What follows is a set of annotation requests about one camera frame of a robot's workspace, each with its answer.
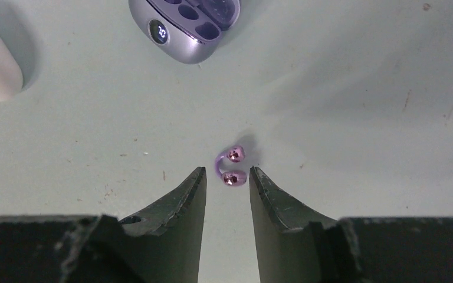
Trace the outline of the purple earbud charging case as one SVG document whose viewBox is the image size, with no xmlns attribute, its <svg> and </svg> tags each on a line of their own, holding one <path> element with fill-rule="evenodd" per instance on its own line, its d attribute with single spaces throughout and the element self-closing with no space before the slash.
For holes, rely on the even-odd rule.
<svg viewBox="0 0 453 283">
<path fill-rule="evenodd" d="M 209 58 L 238 20 L 240 0 L 129 0 L 140 30 L 167 55 L 184 64 Z"/>
</svg>

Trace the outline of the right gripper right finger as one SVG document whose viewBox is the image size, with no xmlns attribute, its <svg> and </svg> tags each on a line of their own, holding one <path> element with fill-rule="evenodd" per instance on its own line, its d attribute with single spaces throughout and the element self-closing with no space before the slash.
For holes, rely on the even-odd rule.
<svg viewBox="0 0 453 283">
<path fill-rule="evenodd" d="M 261 282 L 453 282 L 453 217 L 334 220 L 250 170 Z"/>
</svg>

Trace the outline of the purple earbud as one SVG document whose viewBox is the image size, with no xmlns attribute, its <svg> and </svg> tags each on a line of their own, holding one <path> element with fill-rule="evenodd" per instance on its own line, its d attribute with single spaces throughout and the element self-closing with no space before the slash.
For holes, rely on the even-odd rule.
<svg viewBox="0 0 453 283">
<path fill-rule="evenodd" d="M 234 145 L 220 152 L 214 160 L 214 171 L 225 186 L 239 187 L 247 182 L 247 173 L 238 167 L 246 158 L 245 150 Z"/>
</svg>

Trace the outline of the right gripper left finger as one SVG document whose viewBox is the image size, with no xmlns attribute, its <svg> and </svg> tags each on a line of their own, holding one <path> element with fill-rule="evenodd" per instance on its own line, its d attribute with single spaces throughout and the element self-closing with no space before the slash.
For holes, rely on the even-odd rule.
<svg viewBox="0 0 453 283">
<path fill-rule="evenodd" d="M 0 282 L 196 282 L 206 169 L 123 219 L 0 216 Z"/>
</svg>

